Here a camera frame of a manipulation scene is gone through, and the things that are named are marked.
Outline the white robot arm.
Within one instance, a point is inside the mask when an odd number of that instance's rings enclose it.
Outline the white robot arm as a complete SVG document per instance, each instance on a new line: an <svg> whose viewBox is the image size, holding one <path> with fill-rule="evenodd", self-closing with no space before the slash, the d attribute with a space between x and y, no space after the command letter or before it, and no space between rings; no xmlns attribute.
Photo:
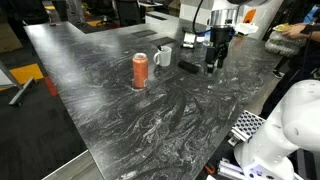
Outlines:
<svg viewBox="0 0 320 180"><path fill-rule="evenodd" d="M266 104L264 124L234 156L247 180L295 180L288 155L298 149L320 151L320 81L310 78L320 57L305 50Z"/></svg>

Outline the person's hand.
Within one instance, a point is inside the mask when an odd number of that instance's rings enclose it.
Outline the person's hand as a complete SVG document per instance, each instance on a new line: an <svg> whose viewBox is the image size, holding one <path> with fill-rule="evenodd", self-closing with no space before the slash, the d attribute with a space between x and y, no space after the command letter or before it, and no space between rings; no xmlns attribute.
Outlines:
<svg viewBox="0 0 320 180"><path fill-rule="evenodd" d="M291 39L304 39L307 34L302 34L301 31L306 27L305 23L294 24L290 29L283 32L282 35Z"/></svg>

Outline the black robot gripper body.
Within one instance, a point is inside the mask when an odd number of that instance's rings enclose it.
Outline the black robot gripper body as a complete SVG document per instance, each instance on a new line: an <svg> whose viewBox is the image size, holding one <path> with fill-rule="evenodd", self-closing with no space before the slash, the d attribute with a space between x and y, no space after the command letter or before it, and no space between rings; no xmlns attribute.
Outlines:
<svg viewBox="0 0 320 180"><path fill-rule="evenodd" d="M229 43L233 36L232 26L213 26L211 28L210 41L215 48L219 48L221 45Z"/></svg>

